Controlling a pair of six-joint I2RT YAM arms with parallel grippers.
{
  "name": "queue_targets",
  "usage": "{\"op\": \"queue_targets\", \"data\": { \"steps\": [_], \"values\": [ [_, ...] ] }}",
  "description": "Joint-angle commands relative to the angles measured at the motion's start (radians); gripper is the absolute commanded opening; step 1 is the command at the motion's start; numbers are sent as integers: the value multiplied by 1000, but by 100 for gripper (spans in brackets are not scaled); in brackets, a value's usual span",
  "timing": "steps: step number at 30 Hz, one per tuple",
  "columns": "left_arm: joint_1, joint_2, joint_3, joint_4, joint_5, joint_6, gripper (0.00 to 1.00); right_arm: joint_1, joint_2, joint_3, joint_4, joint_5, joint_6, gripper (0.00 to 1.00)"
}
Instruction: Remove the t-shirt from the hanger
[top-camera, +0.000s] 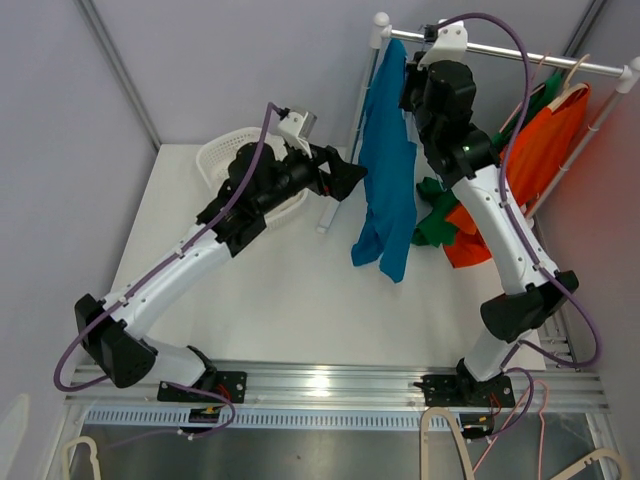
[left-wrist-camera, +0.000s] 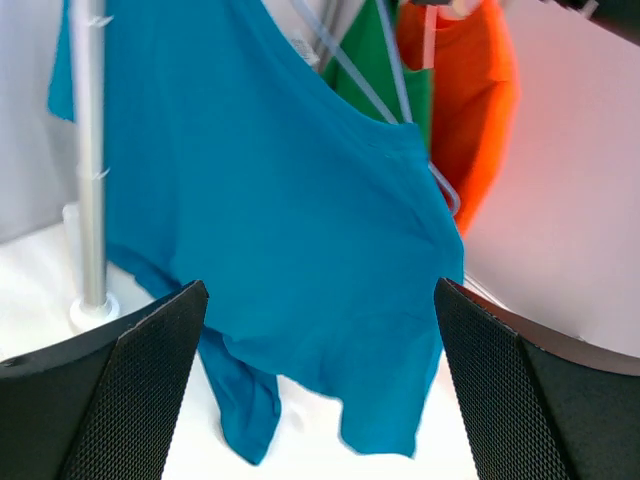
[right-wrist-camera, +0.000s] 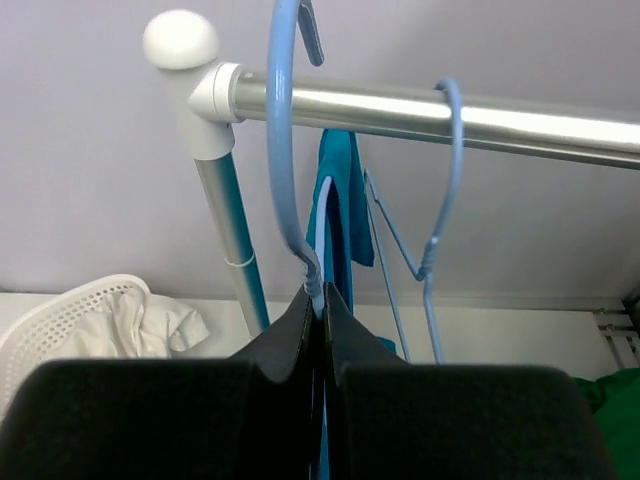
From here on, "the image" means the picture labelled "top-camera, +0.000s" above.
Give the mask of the blue t shirt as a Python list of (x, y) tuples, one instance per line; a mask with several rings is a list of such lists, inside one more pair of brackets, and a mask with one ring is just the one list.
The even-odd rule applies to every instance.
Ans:
[(354, 266), (376, 262), (394, 283), (404, 279), (417, 218), (413, 192), (417, 146), (409, 140), (399, 107), (406, 60), (403, 43), (390, 40), (365, 99), (359, 164), (368, 170), (367, 208), (351, 249)]

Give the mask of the orange t shirt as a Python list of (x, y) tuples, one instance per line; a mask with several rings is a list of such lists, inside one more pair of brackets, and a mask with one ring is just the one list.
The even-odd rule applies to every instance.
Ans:
[[(568, 150), (580, 130), (591, 96), (591, 87), (579, 83), (544, 107), (518, 134), (508, 162), (507, 179), (524, 214), (566, 163)], [(455, 268), (471, 267), (491, 258), (491, 253), (462, 205), (446, 216), (457, 228), (454, 244), (444, 252)]]

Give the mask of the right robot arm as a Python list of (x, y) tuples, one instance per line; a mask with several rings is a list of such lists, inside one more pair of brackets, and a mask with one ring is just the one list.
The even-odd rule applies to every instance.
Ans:
[(504, 367), (520, 341), (541, 327), (574, 292), (578, 279), (549, 258), (507, 183), (502, 156), (472, 122), (476, 84), (468, 66), (440, 60), (406, 66), (400, 106), (414, 117), (427, 163), (465, 207), (496, 265), (502, 294), (484, 302), (484, 330), (454, 373), (417, 382), (429, 407), (514, 403)]

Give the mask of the green t shirt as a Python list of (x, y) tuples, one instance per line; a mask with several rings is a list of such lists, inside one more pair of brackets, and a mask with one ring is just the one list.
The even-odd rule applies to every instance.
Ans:
[[(559, 73), (551, 75), (545, 82), (534, 88), (529, 101), (525, 120), (520, 133), (544, 110), (558, 92), (561, 83)], [(433, 178), (424, 177), (416, 185), (419, 198), (431, 207), (431, 212), (419, 220), (411, 238), (417, 246), (449, 247), (455, 244), (459, 227), (448, 221), (446, 217), (459, 206), (459, 201), (452, 192), (445, 191)]]

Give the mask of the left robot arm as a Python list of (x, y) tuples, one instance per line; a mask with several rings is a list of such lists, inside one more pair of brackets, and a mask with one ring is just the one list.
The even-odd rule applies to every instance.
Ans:
[(366, 174), (331, 146), (313, 145), (309, 152), (289, 147), (283, 159), (265, 142), (241, 146), (217, 196), (171, 252), (131, 285), (101, 300), (86, 294), (76, 302), (83, 349), (119, 389), (154, 379), (194, 401), (206, 400), (216, 389), (212, 360), (193, 346), (150, 339), (153, 324), (201, 277), (261, 235), (277, 207), (303, 190), (343, 200)]

